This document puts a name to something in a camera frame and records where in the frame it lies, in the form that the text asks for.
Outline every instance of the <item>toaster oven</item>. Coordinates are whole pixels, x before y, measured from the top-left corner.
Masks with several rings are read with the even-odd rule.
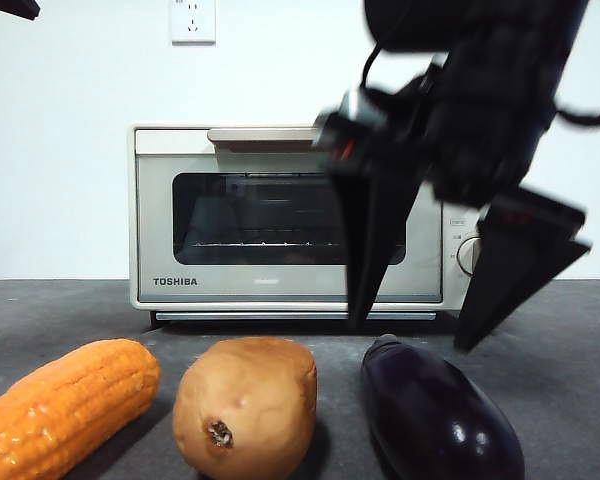
[[[129,129],[130,294],[171,320],[344,320],[346,250],[309,126]],[[477,213],[421,188],[368,322],[458,310]]]

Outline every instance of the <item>oven door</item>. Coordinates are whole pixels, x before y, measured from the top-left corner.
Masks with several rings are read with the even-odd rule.
[[[135,132],[140,303],[165,310],[346,310],[326,152],[301,128]],[[422,188],[375,309],[441,301],[440,203]]]

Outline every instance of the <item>cable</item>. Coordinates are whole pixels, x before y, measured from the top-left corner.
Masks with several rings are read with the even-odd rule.
[[[559,108],[556,113],[564,120],[581,127],[600,127],[600,114],[580,114]]]
[[[407,3],[405,4],[404,9],[402,10],[402,13],[400,14],[400,17],[398,17],[398,21],[395,23],[393,28],[391,28],[391,30],[389,30],[384,37],[382,37],[376,42],[376,46],[369,54],[369,57],[367,58],[367,61],[364,64],[364,68],[362,69],[362,80],[360,81],[361,88],[367,88],[367,76],[369,75],[371,65],[373,64],[376,57],[380,54],[380,51],[384,48],[384,46],[387,43],[389,43],[389,41],[391,41],[391,39],[395,36],[396,33],[398,33],[400,27],[402,26],[402,22],[404,22],[404,19],[407,18],[407,14],[409,13],[409,10],[411,10],[412,5],[413,0],[407,0]]]

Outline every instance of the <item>corn cob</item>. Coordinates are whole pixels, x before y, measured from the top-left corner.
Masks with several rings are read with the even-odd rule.
[[[160,367],[132,340],[80,347],[0,397],[0,480],[56,480],[144,413]]]

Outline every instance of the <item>oven window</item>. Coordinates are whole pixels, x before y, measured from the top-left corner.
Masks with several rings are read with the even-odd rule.
[[[318,173],[183,173],[173,253],[186,265],[345,265],[336,202]],[[391,264],[404,257],[403,235]]]

